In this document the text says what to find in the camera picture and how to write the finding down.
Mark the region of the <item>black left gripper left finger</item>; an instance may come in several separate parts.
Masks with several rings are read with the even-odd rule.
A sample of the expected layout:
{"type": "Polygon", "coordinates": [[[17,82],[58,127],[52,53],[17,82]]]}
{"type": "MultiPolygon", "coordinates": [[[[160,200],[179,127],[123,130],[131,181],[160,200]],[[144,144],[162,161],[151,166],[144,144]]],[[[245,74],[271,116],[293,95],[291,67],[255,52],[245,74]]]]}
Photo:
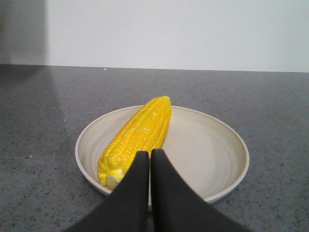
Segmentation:
{"type": "Polygon", "coordinates": [[[68,232],[144,232],[147,229],[149,155],[139,151],[112,193],[68,232]]]}

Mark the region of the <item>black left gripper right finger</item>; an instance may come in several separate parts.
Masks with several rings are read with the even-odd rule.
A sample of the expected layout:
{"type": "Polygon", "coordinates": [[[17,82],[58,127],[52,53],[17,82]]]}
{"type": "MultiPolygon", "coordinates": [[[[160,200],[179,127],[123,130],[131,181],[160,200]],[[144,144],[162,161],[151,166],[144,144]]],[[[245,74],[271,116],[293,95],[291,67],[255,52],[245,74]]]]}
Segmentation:
{"type": "Polygon", "coordinates": [[[151,154],[151,202],[157,232],[247,232],[199,197],[163,149],[151,154]]]}

